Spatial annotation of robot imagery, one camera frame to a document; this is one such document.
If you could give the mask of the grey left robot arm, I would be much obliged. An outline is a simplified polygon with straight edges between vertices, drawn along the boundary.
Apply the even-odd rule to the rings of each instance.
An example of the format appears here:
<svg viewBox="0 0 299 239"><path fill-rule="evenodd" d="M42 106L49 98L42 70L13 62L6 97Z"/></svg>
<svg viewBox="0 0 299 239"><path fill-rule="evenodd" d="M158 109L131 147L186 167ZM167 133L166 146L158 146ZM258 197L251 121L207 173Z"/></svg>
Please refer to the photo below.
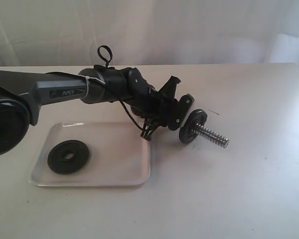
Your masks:
<svg viewBox="0 0 299 239"><path fill-rule="evenodd" d="M95 65L79 74L27 73L0 70L0 155L17 146L38 123L44 105L80 99L86 104L120 102L129 117L144 119L141 136L150 140L158 127L177 130L194 98L175 98L177 77L156 90L137 68Z"/></svg>

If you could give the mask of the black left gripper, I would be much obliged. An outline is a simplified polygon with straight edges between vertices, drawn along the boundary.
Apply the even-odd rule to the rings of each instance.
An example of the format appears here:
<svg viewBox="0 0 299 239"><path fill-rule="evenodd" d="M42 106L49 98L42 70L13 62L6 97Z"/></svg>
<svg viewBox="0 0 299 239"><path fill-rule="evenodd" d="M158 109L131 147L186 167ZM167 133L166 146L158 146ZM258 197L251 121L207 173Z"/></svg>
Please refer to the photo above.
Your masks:
<svg viewBox="0 0 299 239"><path fill-rule="evenodd" d="M141 74L130 74L129 91L134 97L131 107L142 118L152 120L158 126L168 126L169 130L179 129L194 102L191 94L183 95L179 101L175 98L180 82L179 78L171 76L157 91Z"/></svg>

